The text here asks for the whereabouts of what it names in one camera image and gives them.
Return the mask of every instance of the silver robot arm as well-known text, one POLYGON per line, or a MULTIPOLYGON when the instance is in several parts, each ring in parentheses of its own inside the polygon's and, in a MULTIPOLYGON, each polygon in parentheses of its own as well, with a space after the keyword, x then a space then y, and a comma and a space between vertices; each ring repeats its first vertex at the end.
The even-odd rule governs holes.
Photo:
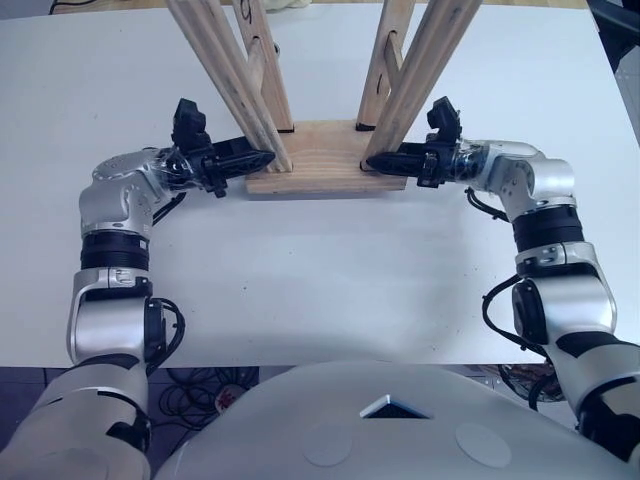
POLYGON ((439 131, 425 144, 403 144, 369 165, 416 176, 420 186, 456 182, 500 198, 518 247, 518 343, 553 363, 580 432, 640 468, 640 347, 613 334, 615 301, 584 241, 571 167, 524 143, 459 140, 458 113, 446 97, 434 103, 429 123, 439 131))
POLYGON ((119 155, 94 170, 79 201, 81 269, 67 332, 74 367, 51 382, 0 453, 0 478, 150 478, 147 377, 185 328, 173 302, 152 296, 152 226, 186 190, 224 196, 228 178, 274 158, 244 138, 212 144, 204 127, 196 104, 183 99, 173 147, 119 155), (175 317, 170 342, 167 312, 175 317))

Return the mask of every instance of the black cable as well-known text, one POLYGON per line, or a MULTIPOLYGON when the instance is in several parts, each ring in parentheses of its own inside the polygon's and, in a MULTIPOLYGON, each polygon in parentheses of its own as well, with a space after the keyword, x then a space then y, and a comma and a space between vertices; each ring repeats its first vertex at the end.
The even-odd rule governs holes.
POLYGON ((489 317, 489 305, 491 305, 491 302, 493 301, 493 299, 497 297, 502 291, 506 290, 509 287, 512 287, 519 281, 520 281, 520 276, 518 274, 515 274, 512 277, 505 280, 504 282, 493 287, 491 291, 489 291, 489 293, 487 293, 484 297, 482 297, 482 318, 484 320, 484 323, 486 323, 491 330, 493 330, 496 333, 499 333, 507 340, 510 340, 513 343, 519 345, 522 350, 528 349, 534 353, 537 353, 538 355, 542 355, 543 357, 547 358, 546 352, 540 345, 536 345, 534 343, 528 342, 527 340, 520 338, 518 335, 514 333, 507 332, 505 330, 502 330, 501 328, 498 328, 491 321, 491 318, 489 317))
POLYGON ((49 15, 53 15, 53 11, 57 6, 60 5, 64 5, 67 7, 82 7, 83 5, 89 5, 90 3, 93 3, 95 1, 97 0, 84 0, 82 2, 58 2, 57 0, 54 0, 49 7, 49 15))
POLYGON ((531 390, 529 390, 528 398, 529 408, 531 410, 535 410, 536 412, 538 411, 538 398, 540 397, 540 393, 542 393, 542 390, 547 385, 550 385, 556 380, 558 380, 558 375, 556 375, 556 372, 553 372, 551 375, 542 377, 533 385, 533 387, 531 387, 531 390))
POLYGON ((476 192, 473 188, 467 188, 464 193, 467 194, 467 201, 471 204, 472 207, 477 208, 481 212, 488 213, 493 217, 494 220, 502 220, 503 222, 509 223, 509 219, 507 218, 507 214, 497 208, 490 207, 486 203, 482 202, 478 197, 476 197, 476 192))
POLYGON ((216 399, 227 385, 238 385, 244 390, 254 386, 258 367, 194 368, 187 375, 167 369, 167 374, 174 383, 160 394, 158 409, 171 420, 155 423, 153 428, 184 428, 186 431, 173 449, 176 451, 189 432, 199 432, 218 418, 216 399))
POLYGON ((166 205, 163 205, 162 207, 160 207, 158 211, 153 214, 153 225, 157 225, 160 222, 160 220, 162 220, 164 217, 166 217, 169 214, 169 212, 171 212, 171 210, 173 210, 178 205, 180 205, 180 202, 182 202, 186 196, 187 196, 187 192, 181 192, 175 197, 173 197, 171 200, 169 200, 169 202, 166 205))
POLYGON ((522 393, 520 391, 520 389, 518 389, 513 382, 511 381, 511 377, 509 376, 509 374, 504 370, 504 365, 498 365, 498 373, 500 374, 500 378, 502 379, 502 382, 509 387, 509 389, 511 389, 511 391, 513 393, 515 393, 517 396, 519 396, 521 399, 523 400, 529 400, 528 395, 525 395, 524 393, 522 393))
POLYGON ((173 334, 173 338, 169 342, 169 345, 167 345, 166 351, 160 357, 147 364, 147 377, 155 372, 158 367, 178 349, 180 343, 182 343, 186 330, 184 315, 182 315, 178 306, 166 298, 156 298, 156 300, 162 304, 162 308, 164 310, 168 310, 175 315, 176 323, 173 324, 173 328, 175 328, 176 331, 173 334))

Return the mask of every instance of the wooden block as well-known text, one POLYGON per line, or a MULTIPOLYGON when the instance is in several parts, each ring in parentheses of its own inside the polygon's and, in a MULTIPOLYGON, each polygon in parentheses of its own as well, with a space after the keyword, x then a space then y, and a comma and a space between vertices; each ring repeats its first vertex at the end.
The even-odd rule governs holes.
POLYGON ((372 132, 357 132, 354 120, 296 122, 281 134, 293 161, 291 173, 258 172, 246 179, 249 193, 329 193, 403 190, 406 177, 360 170, 372 132))

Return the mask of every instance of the white tabletop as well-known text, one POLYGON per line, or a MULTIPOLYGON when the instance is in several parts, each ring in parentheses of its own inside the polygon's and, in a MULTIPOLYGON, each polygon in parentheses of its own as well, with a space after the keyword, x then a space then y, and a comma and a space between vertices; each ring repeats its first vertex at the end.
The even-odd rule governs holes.
MULTIPOLYGON (((417 6, 408 38, 423 6, 417 6)), ((354 118, 379 5, 271 15, 296 120, 354 118)), ((468 138, 570 161, 586 239, 640 341, 640 151, 587 10, 483 6, 425 106, 448 95, 468 138)), ((0 22, 0 365, 66 366, 77 200, 102 160, 170 143, 180 97, 215 140, 240 134, 164 9, 0 22)), ((421 114, 409 140, 426 133, 421 114)), ((511 228, 460 186, 376 196, 190 193, 153 233, 155 293, 187 317, 167 365, 375 358, 538 361, 486 328, 481 296, 514 272, 511 228)), ((512 328, 510 295, 492 308, 512 328)))

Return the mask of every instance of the wooden frame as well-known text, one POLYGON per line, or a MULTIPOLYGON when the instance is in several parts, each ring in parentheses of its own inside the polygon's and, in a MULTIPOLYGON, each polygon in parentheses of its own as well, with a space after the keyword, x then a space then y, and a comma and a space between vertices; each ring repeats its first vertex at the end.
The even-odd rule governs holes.
POLYGON ((260 0, 232 0, 247 52, 220 0, 167 0, 176 22, 254 148, 276 159, 246 179, 249 193, 402 190, 404 177, 365 160, 398 149, 481 0, 431 0, 406 58, 415 0, 385 0, 355 121, 293 122, 260 0))

